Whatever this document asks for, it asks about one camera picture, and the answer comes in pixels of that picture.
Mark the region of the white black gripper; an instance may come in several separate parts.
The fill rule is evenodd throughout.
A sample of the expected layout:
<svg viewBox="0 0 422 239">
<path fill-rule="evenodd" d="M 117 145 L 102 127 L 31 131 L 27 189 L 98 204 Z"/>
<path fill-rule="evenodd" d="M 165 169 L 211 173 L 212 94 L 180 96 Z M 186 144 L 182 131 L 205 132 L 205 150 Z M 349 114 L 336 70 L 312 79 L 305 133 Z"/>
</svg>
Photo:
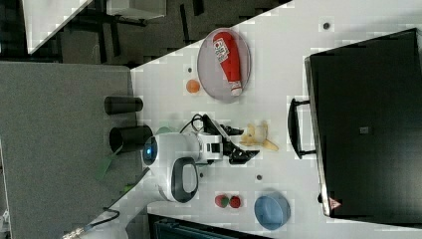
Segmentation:
<svg viewBox="0 0 422 239">
<path fill-rule="evenodd" d="M 207 115 L 202 117 L 202 122 L 203 130 L 198 133 L 200 145 L 199 164 L 208 164 L 214 160 L 222 160 L 224 152 L 223 142 L 230 140 L 229 135 L 242 135 L 244 133 L 240 128 L 223 124 L 219 125 Z M 258 150 L 244 150 L 232 143 L 230 145 L 229 163 L 245 164 L 258 154 Z"/>
</svg>

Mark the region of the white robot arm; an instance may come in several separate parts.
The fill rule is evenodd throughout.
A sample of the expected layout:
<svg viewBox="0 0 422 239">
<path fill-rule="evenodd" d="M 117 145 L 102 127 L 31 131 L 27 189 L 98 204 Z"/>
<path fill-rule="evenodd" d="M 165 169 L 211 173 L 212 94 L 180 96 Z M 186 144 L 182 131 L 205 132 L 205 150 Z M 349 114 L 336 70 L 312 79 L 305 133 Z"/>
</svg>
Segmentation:
<svg viewBox="0 0 422 239">
<path fill-rule="evenodd" d="M 202 130 L 166 132 L 150 137 L 142 151 L 145 171 L 141 180 L 91 223 L 63 239 L 128 239 L 128 223 L 148 204 L 155 201 L 186 203 L 195 197 L 200 166 L 223 159 L 231 164 L 244 164 L 258 154 L 232 142 L 233 135 L 243 133 L 240 129 L 223 126 L 206 115 L 193 118 L 202 121 Z"/>
</svg>

